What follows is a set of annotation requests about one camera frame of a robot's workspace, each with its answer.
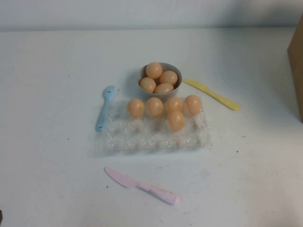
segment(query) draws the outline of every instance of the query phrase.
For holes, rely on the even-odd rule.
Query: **knife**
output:
[[[220,96],[220,95],[216,94],[215,92],[212,92],[211,90],[209,90],[208,86],[206,86],[205,84],[202,84],[202,83],[192,80],[192,79],[183,79],[182,81],[195,88],[198,88],[199,90],[208,94],[210,97],[214,98],[215,100],[222,103],[224,106],[230,108],[231,110],[240,110],[240,106],[237,103],[235,103],[223,96]]]
[[[166,191],[164,189],[151,186],[149,184],[143,183],[141,181],[135,180],[128,175],[122,174],[108,166],[104,168],[104,171],[117,183],[126,187],[126,188],[133,188],[137,187],[141,190],[148,192],[149,194],[157,197],[164,202],[170,205],[176,205],[180,202],[180,197],[173,192]]]

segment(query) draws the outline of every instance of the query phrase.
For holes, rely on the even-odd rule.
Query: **blue plastic fork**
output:
[[[103,91],[103,96],[105,99],[105,102],[103,104],[101,113],[98,117],[97,120],[97,124],[96,124],[96,130],[97,131],[103,131],[107,122],[107,113],[109,110],[109,103],[111,98],[114,96],[115,93],[115,86],[108,86],[107,88],[105,88],[105,90]]]

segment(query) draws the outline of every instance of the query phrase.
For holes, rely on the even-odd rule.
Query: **white wall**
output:
[[[303,0],[0,0],[0,31],[295,25]]]

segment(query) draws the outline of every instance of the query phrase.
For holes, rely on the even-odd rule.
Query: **toy utensil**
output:
[[[107,121],[107,113],[109,110],[109,103],[111,98],[114,96],[115,93],[115,86],[110,85],[103,91],[103,96],[105,99],[105,102],[103,104],[101,113],[98,117],[97,124],[96,124],[96,130],[97,131],[103,131],[106,125]]]
[[[170,205],[176,205],[180,202],[180,198],[173,192],[166,191],[164,189],[157,188],[155,186],[151,186],[149,184],[143,183],[141,181],[135,180],[128,175],[122,174],[110,167],[104,168],[105,172],[117,183],[121,184],[126,188],[137,187],[142,189],[145,192],[157,197],[164,202],[167,202]]]
[[[227,98],[224,98],[223,96],[220,96],[220,95],[216,94],[215,92],[212,92],[211,90],[209,90],[208,86],[206,86],[205,84],[202,84],[200,82],[197,82],[197,81],[191,80],[191,79],[183,79],[182,81],[195,88],[198,88],[199,90],[208,94],[210,97],[214,98],[215,100],[222,103],[224,106],[230,108],[231,110],[240,109],[240,106],[237,103],[235,103]]]

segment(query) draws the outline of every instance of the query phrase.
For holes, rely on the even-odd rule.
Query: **cardboard box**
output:
[[[303,122],[303,14],[287,51]]]

